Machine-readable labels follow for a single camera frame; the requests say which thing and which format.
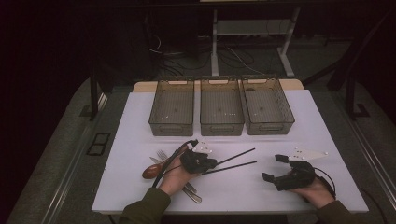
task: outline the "knife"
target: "knife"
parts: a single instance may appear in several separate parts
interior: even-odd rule
[[[161,163],[161,161],[159,161],[153,157],[150,157],[150,159],[156,164]],[[190,183],[187,183],[186,186],[184,186],[184,188],[182,190],[196,203],[200,203],[202,201],[202,198],[195,194],[197,192],[197,190]]]

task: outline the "hand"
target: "hand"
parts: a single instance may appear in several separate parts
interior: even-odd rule
[[[317,178],[306,188],[290,189],[290,191],[303,196],[317,209],[335,201],[324,184]]]
[[[181,164],[180,156],[181,155],[175,157],[171,164],[169,164],[167,169],[168,171],[163,176],[163,182],[159,186],[159,189],[167,193],[169,196],[172,196],[181,190],[189,180],[200,175],[190,174],[187,172]]]

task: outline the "white tabletop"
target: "white tabletop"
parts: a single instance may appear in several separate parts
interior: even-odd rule
[[[206,137],[213,149],[209,158],[222,161],[255,147],[218,168],[248,161],[257,161],[191,181],[202,197],[201,203],[193,202],[183,192],[173,196],[166,214],[289,214],[314,211],[299,196],[262,180],[262,172],[274,176],[285,175],[290,166],[277,162],[275,154],[291,155],[295,148],[329,152],[326,158],[310,163],[327,172],[335,182],[337,199],[351,212],[366,212],[368,208],[361,197],[348,169],[341,158],[327,127],[318,112],[309,91],[285,91],[295,123],[287,135],[247,135]],[[149,127],[149,112],[154,99],[153,92],[132,92],[126,103],[120,126],[107,160],[92,210],[102,214],[118,214],[123,208],[141,200],[153,180],[146,180],[142,172],[152,164],[149,157],[156,157],[159,149],[171,155],[175,149],[200,135],[200,94],[195,93],[194,136],[153,136]]]

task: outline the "floor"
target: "floor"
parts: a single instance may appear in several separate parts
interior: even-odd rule
[[[276,47],[279,47],[282,41],[281,36],[221,38],[218,43],[220,74],[271,73],[278,74],[279,78],[287,78],[276,54]],[[325,38],[322,36],[292,39],[288,57],[295,78],[305,80],[314,75],[338,60],[350,44],[344,41],[331,42],[324,46],[324,42]],[[208,37],[200,37],[197,50],[199,54],[190,56],[184,54],[182,49],[166,49],[165,57],[156,61],[159,76],[210,75]],[[345,88],[336,92],[328,91],[326,84],[330,77],[331,74],[304,87],[311,91],[349,172],[361,187],[361,195],[370,211],[357,216],[366,219],[368,223],[381,223],[383,214],[388,223],[396,223],[394,198],[393,202],[389,200],[389,192],[395,192],[392,178],[396,176],[396,167],[393,164],[396,161],[396,127],[360,85],[356,89],[356,103],[364,105],[370,117],[351,120],[344,109]],[[99,114],[95,120],[90,121],[89,80],[81,85],[66,108],[8,223],[111,223],[111,219],[117,221],[118,216],[104,216],[94,213],[91,208],[131,89],[131,86],[117,86],[112,93],[106,94],[102,98]],[[97,133],[109,133],[104,154],[87,155],[86,152]],[[370,157],[367,154],[371,155],[371,158],[378,158],[379,169],[368,162]],[[387,180],[381,181],[386,175],[391,181],[388,184],[384,184]],[[182,218],[165,217],[163,223],[182,222]],[[230,220],[230,217],[211,217],[204,222],[230,223]],[[317,221],[314,214],[289,214],[286,218],[241,216],[232,217],[232,220],[233,223],[289,224]]]

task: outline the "dark jacket sleeve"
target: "dark jacket sleeve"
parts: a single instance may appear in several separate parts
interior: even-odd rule
[[[129,204],[122,211],[120,224],[159,224],[163,212],[169,206],[169,195],[160,189],[150,188],[142,201]]]
[[[318,219],[326,224],[366,224],[363,220],[351,214],[343,204],[335,201],[317,211]]]

